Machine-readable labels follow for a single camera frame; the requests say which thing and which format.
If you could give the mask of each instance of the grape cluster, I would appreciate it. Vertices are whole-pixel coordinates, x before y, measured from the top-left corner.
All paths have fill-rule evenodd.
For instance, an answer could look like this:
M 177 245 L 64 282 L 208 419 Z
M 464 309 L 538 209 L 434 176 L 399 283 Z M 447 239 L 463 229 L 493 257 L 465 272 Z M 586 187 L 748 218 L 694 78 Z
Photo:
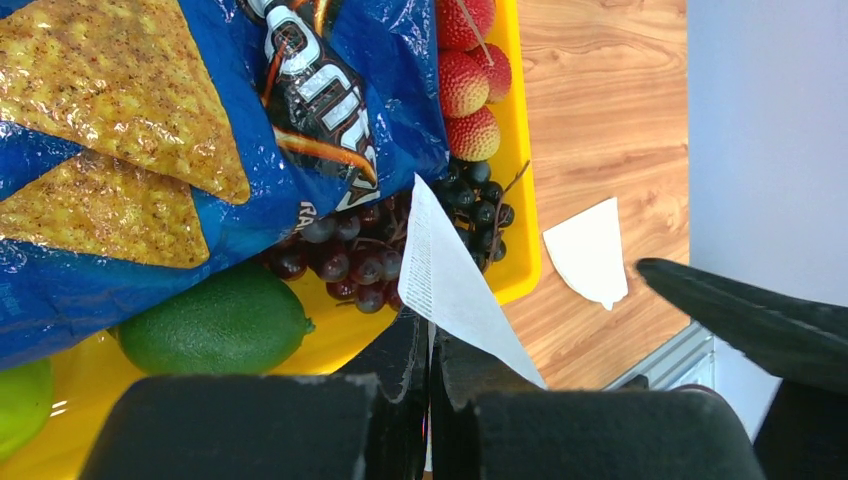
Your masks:
M 400 311 L 397 285 L 410 200 L 409 193 L 401 193 L 316 220 L 266 250 L 262 261 L 286 281 L 312 269 L 332 298 L 353 303 L 363 313 L 387 304 Z
M 510 187 L 504 189 L 491 176 L 488 162 L 452 158 L 447 175 L 432 185 L 481 271 L 506 256 L 502 229 L 515 221 L 515 210 L 503 202 Z M 312 269 L 326 282 L 332 298 L 352 303 L 363 313 L 378 312 L 386 304 L 400 311 L 397 286 L 411 199 L 410 192 L 402 192 L 316 220 L 263 252 L 259 260 L 285 281 Z
M 492 181 L 489 162 L 451 158 L 448 174 L 434 188 L 477 267 L 485 272 L 492 263 L 503 260 L 503 229 L 515 221 L 515 209 L 504 203 L 506 190 Z

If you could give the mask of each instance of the white paper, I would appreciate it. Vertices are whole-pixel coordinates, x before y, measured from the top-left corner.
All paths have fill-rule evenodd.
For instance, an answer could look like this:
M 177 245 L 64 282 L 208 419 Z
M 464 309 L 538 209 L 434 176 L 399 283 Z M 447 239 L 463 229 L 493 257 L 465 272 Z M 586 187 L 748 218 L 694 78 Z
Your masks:
M 571 217 L 542 237 L 554 268 L 572 290 L 607 310 L 627 295 L 617 198 Z
M 439 328 L 547 388 L 450 219 L 418 175 L 398 293 L 406 306 Z

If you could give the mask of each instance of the grape stem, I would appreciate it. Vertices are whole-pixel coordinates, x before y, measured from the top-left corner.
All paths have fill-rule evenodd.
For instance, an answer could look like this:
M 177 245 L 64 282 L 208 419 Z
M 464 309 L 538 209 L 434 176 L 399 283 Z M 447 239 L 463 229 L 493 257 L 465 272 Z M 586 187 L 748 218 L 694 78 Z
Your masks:
M 392 238 L 387 242 L 389 247 L 394 246 L 397 242 L 406 239 L 406 220 L 401 220 L 398 222 L 395 220 L 394 215 L 392 215 L 392 220 L 395 222 L 395 233 L 392 235 Z
M 389 213 L 390 213 L 389 218 L 392 219 L 392 225 L 395 227 L 395 233 L 397 233 L 398 227 L 397 227 L 397 216 L 395 216 L 395 210 L 391 209 L 391 210 L 389 210 Z
M 503 206 L 504 198 L 506 198 L 507 192 L 512 190 L 512 187 L 521 180 L 521 177 L 524 176 L 524 173 L 527 172 L 527 168 L 530 166 L 530 160 L 524 162 L 524 166 L 521 167 L 521 170 L 515 174 L 515 178 L 509 182 L 509 185 L 504 188 L 504 193 L 501 195 L 500 200 L 498 200 L 498 206 L 495 207 L 495 234 L 492 235 L 492 245 L 489 247 L 489 258 L 486 259 L 486 265 L 483 266 L 483 273 L 486 273 L 486 270 L 495 263 L 495 251 L 497 249 L 498 243 L 501 241 L 501 236 L 503 235 L 503 230 L 500 229 L 500 221 L 501 221 L 501 207 Z

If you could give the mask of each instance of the blue chip bag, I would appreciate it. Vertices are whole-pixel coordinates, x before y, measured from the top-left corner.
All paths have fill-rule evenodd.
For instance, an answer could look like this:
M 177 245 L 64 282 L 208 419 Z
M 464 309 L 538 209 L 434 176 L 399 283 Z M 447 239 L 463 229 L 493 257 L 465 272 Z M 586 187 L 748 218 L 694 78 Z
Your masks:
M 433 5 L 0 0 L 0 370 L 448 162 Z

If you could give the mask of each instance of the receipt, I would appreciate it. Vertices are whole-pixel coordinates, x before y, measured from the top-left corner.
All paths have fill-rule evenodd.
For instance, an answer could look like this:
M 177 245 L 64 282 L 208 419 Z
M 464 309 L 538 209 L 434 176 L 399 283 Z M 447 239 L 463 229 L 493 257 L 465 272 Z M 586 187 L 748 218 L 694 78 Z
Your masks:
M 439 328 L 547 388 L 436 196 L 417 175 L 398 293 Z

